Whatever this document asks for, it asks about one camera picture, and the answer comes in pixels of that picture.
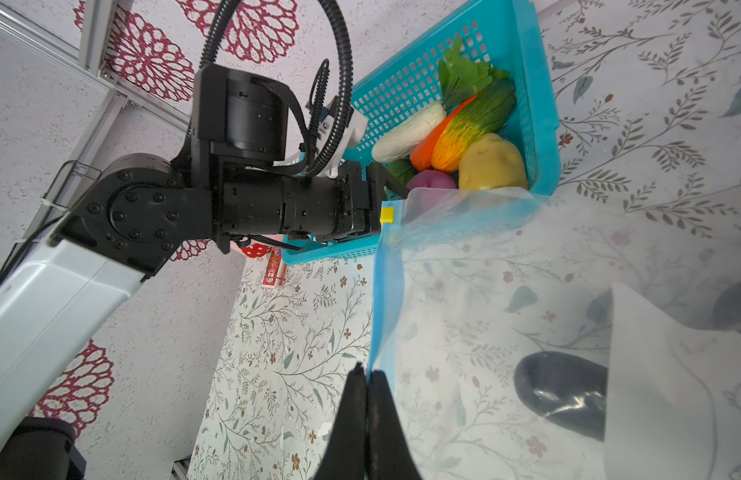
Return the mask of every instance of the transparent plastic bag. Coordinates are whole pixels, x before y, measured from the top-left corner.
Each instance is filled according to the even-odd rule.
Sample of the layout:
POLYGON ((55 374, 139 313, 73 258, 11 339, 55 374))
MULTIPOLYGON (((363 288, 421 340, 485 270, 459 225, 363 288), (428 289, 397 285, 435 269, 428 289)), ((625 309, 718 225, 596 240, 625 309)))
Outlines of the transparent plastic bag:
MULTIPOLYGON (((733 332, 741 331, 741 293, 726 296, 741 290, 739 244, 701 241, 590 200, 550 200, 520 189, 415 189, 403 205, 375 258, 370 363, 389 377, 423 478, 604 478, 606 469, 612 478, 666 478, 657 464, 641 466, 630 456, 642 452, 631 444, 651 444, 652 415, 669 408, 705 416, 711 402, 717 420, 727 408, 730 422, 741 422, 735 417, 740 412, 728 408, 741 393, 741 335, 733 332), (614 300, 613 283, 634 292, 618 293, 614 300), (640 322, 634 324, 629 320, 631 300, 623 300, 632 294, 647 299, 640 322), (648 306, 653 313, 646 313, 648 306), (679 323, 659 318, 661 310, 679 323), (515 374, 522 359, 548 351, 594 362, 595 370, 607 376, 600 366, 608 367, 610 361, 614 317, 630 323, 632 335, 622 335, 619 352, 626 360, 619 360, 618 377, 607 379, 622 393, 613 402, 619 405, 617 420, 611 422, 608 411, 603 443, 591 432, 563 428, 531 411, 518 397, 515 374), (641 342, 640 335, 654 341, 641 342), (689 342, 688 335, 694 336, 692 345, 680 344, 689 342), (684 375, 676 373, 682 369, 661 369, 661 359, 669 358, 666 351, 684 346, 692 352, 710 341, 703 337, 708 335, 719 337, 713 340, 720 348, 708 349, 708 362, 702 359, 706 354, 694 357, 690 370, 697 371, 684 375), (722 356, 729 356, 730 349, 721 346, 728 341, 736 345, 734 370, 739 375, 725 380, 730 389, 722 388, 722 380, 709 398, 703 397, 703 389, 688 389, 686 380, 695 385, 709 376, 725 377, 720 365, 728 361, 722 356), (656 370, 626 366, 641 357, 656 359, 656 370), (634 404, 625 398, 629 382, 645 386, 637 389, 639 399, 655 396, 656 409, 646 403, 643 418, 627 411, 634 404), (701 391, 698 402, 683 404, 685 390, 701 391), (630 422, 645 426, 644 431, 630 428, 630 422)), ((581 372, 576 365, 546 371, 545 364, 538 365, 541 370, 535 374, 541 382, 565 384, 565 374, 581 372)), ((581 390, 580 396, 557 402, 556 413, 585 410, 594 398, 584 398, 587 394, 591 392, 581 390)), ((699 428, 711 428, 707 424, 699 428)), ((724 428, 715 428, 719 437, 724 428)), ((679 462, 686 452, 683 436, 689 433, 653 436, 663 441, 653 447, 661 453, 657 462, 669 468, 679 462)), ((741 429, 730 435, 740 440, 741 429)), ((699 458, 707 450, 715 452, 713 467, 702 470, 699 478, 727 478, 737 461, 730 453, 725 458, 731 459, 722 462, 727 444, 721 438, 713 445, 699 442, 699 458)))

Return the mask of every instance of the carrot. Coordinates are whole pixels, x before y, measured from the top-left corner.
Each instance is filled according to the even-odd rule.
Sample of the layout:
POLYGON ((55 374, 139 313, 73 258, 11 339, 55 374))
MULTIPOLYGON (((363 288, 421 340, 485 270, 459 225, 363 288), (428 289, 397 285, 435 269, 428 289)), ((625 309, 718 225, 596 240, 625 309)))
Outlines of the carrot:
POLYGON ((413 164, 416 170, 423 171, 427 168, 432 168, 432 153, 434 151, 434 147, 437 145, 439 136, 442 135, 443 131, 445 131, 445 127, 448 126, 450 121, 475 98, 477 98, 477 95, 471 98, 467 98, 465 101, 462 101, 461 105, 450 112, 450 115, 445 117, 445 120, 439 122, 439 125, 437 125, 434 130, 432 130, 432 132, 423 140, 423 142, 418 144, 418 146, 413 149, 413 152, 410 154, 410 163, 413 164))

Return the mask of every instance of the black strap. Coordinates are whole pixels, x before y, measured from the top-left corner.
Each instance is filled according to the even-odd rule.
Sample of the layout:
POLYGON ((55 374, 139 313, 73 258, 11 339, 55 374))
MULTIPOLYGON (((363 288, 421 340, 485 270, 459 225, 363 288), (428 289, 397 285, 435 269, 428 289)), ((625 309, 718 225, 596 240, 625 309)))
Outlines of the black strap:
POLYGON ((298 104, 296 95, 286 84, 278 82, 276 80, 271 80, 269 78, 253 77, 253 83, 260 84, 262 87, 277 95, 279 98, 282 99, 282 101, 285 102, 289 110, 293 112, 293 116, 296 118, 296 123, 298 123, 298 128, 299 130, 301 130, 301 136, 304 137, 304 146, 306 147, 306 154, 304 155, 304 159, 297 164, 283 165, 280 167, 263 167, 261 168, 261 170, 266 170, 273 174, 280 175, 295 175, 301 173, 302 171, 304 171, 304 168, 307 167, 307 162, 310 158, 310 152, 312 148, 315 148, 315 146, 312 145, 312 138, 311 135, 309 135, 309 130, 307 129, 307 124, 304 120, 304 113, 301 111, 301 107, 298 104))

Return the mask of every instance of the robotic arm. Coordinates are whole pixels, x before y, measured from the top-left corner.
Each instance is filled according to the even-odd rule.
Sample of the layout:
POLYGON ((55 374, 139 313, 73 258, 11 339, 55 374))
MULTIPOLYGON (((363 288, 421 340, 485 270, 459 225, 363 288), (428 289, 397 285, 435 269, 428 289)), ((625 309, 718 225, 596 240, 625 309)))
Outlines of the robotic arm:
POLYGON ((222 0, 178 156, 116 160, 31 253, 6 263, 0 274, 0 449, 98 327, 184 240, 211 238, 224 254, 230 241, 273 242, 260 237, 265 234, 342 242, 380 232, 385 187, 406 196, 383 166, 366 168, 364 179, 359 163, 340 163, 362 138, 367 119, 350 106, 352 58, 343 16, 335 0, 318 1, 340 64, 329 110, 322 105, 325 63, 308 126, 287 85, 214 63, 240 2, 222 0), (304 159, 280 166, 288 109, 304 136, 304 159))

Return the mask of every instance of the teal plastic basket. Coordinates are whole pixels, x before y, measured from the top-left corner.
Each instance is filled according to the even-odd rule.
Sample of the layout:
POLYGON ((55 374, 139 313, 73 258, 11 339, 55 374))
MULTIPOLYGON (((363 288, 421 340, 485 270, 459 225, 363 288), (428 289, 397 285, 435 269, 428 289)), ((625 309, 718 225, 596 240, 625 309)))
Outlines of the teal plastic basket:
MULTIPOLYGON (((541 29, 528 0, 472 0, 394 55, 354 86, 352 106, 368 119, 362 141, 344 154, 364 167, 378 138, 427 104, 442 100, 437 62, 456 36, 461 54, 508 70, 515 82, 517 109, 500 134, 522 152, 530 191, 551 195, 560 178, 557 107, 551 90, 541 29)), ((379 236, 342 244, 312 243, 303 252, 283 251, 287 264, 375 254, 379 236)))

